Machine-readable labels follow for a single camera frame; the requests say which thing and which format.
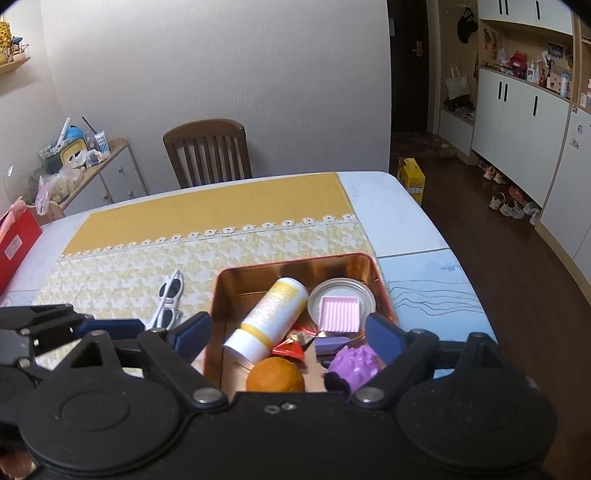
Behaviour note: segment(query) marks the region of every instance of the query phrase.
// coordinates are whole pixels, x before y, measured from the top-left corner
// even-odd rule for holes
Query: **door handle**
[[[417,57],[423,56],[423,42],[422,41],[417,40],[417,48],[413,48],[413,52],[417,53]]]

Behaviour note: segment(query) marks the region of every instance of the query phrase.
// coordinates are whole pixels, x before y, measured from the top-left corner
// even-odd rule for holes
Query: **flower lace trim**
[[[143,242],[131,242],[128,245],[115,245],[114,247],[108,246],[104,248],[95,248],[94,250],[85,250],[83,252],[76,252],[75,254],[67,254],[61,255],[60,260],[69,260],[72,258],[79,258],[79,257],[92,257],[94,255],[101,255],[101,254],[108,254],[111,252],[119,252],[119,251],[128,251],[138,247],[147,247],[151,245],[162,245],[162,244],[170,244],[170,243],[178,243],[178,242],[188,242],[192,240],[198,239],[211,239],[214,237],[226,237],[226,236],[234,236],[234,235],[243,235],[245,233],[251,232],[268,232],[273,230],[286,230],[291,228],[300,228],[304,226],[314,226],[314,225],[331,225],[334,223],[350,223],[351,221],[355,220],[355,215],[351,213],[347,213],[343,215],[341,218],[337,218],[333,215],[325,215],[322,220],[317,220],[314,218],[306,217],[302,219],[300,223],[296,222],[295,220],[284,220],[281,222],[280,225],[277,225],[273,222],[265,222],[261,226],[256,225],[244,225],[242,229],[235,228],[233,226],[227,226],[222,228],[221,230],[205,230],[203,233],[199,232],[191,232],[187,236],[183,237],[182,235],[173,235],[170,238],[166,238],[161,236],[156,240],[144,240]]]

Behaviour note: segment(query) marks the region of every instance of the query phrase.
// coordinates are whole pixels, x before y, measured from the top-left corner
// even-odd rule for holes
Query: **pink ridged square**
[[[324,332],[358,332],[360,328],[359,299],[323,296],[320,299],[318,328]]]

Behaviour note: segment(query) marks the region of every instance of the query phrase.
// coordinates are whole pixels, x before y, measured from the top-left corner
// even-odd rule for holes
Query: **purple toy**
[[[326,390],[341,390],[351,395],[380,370],[378,356],[369,345],[359,348],[344,346],[330,363],[324,386]]]

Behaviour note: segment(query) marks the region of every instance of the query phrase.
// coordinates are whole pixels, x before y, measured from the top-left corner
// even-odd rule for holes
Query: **orange fruit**
[[[248,392],[303,392],[304,377],[289,360],[271,356],[258,362],[246,378]]]

